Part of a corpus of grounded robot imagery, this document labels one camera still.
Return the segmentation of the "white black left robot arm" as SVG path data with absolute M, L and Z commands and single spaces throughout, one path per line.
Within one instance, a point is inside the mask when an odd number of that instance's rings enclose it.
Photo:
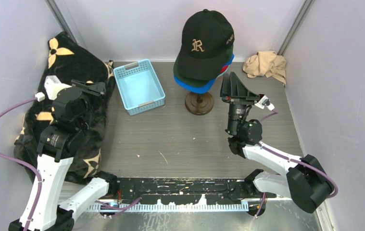
M 60 192 L 78 148 L 90 128 L 92 114 L 103 104 L 103 82 L 72 80 L 70 85 L 47 77 L 44 83 L 54 111 L 53 123 L 41 133 L 37 147 L 36 181 L 21 217 L 9 224 L 11 231 L 71 231 L 79 216 L 102 197 L 117 196 L 117 177 L 98 172 L 75 195 L 59 202 Z

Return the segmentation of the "cyan bucket hat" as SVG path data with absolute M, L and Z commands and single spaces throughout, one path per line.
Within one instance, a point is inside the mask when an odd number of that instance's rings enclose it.
M 216 78 L 219 78 L 221 76 L 223 76 L 225 74 L 226 71 L 222 72 L 221 74 L 219 74 Z

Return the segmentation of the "dark green bucket hat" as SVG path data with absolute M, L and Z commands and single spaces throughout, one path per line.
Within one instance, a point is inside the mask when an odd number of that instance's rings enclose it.
M 230 60 L 232 54 L 234 54 L 234 46 L 230 47 L 226 52 L 226 55 L 228 57 L 227 62 Z M 193 85 L 195 87 L 200 87 L 200 86 L 203 86 L 205 84 L 205 82 L 208 82 L 208 81 L 211 80 L 211 79 L 210 80 L 201 80 L 201 79 L 194 79 L 194 78 L 184 77 L 182 74 L 179 73 L 178 66 L 179 66 L 179 56 L 177 56 L 177 58 L 174 62 L 174 65 L 173 65 L 173 75 L 176 75 L 177 78 L 179 78 L 183 82 L 186 82 L 190 85 Z

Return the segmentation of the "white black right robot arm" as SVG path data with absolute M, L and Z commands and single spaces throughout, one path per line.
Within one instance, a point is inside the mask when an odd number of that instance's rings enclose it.
M 262 194 L 262 202 L 267 193 L 284 196 L 304 212 L 313 213 L 339 193 L 316 157 L 289 154 L 262 141 L 262 121 L 277 114 L 269 97 L 250 91 L 234 72 L 223 75 L 220 97 L 229 105 L 225 132 L 231 152 L 275 172 L 256 169 L 249 174 L 245 178 L 248 196 Z

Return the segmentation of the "bright red bucket hat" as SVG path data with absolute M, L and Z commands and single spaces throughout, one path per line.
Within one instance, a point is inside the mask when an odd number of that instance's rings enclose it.
M 229 68 L 229 65 L 228 64 L 227 65 L 224 65 L 223 68 L 221 69 L 220 74 L 222 75 L 223 73 L 225 73 L 228 70 L 228 68 Z

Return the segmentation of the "black cap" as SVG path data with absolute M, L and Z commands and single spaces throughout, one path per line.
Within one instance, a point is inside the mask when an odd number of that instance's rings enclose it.
M 186 78 L 209 81 L 216 78 L 231 59 L 235 32 L 227 18 L 204 9 L 185 22 L 176 69 Z

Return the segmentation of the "blue bucket hat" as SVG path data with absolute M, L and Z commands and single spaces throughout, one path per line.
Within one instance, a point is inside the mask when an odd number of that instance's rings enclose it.
M 231 65 L 234 58 L 235 58 L 235 55 L 232 54 L 230 60 L 227 63 L 225 63 L 225 65 L 227 65 L 227 64 L 228 65 Z M 195 92 L 195 93 L 199 93 L 199 94 L 203 94 L 203 93 L 208 92 L 217 79 L 218 78 L 214 78 L 214 79 L 212 79 L 212 80 L 210 80 L 208 82 L 205 82 L 205 84 L 203 86 L 195 87 L 195 86 L 190 85 L 190 84 L 188 84 L 186 82 L 183 82 L 182 80 L 180 80 L 179 78 L 177 78 L 176 75 L 174 75 L 174 81 L 175 81 L 175 83 L 177 85 L 179 85 L 180 87 L 182 87 L 182 88 L 184 88 L 186 90 L 189 90 L 189 91 L 192 91 L 192 92 Z

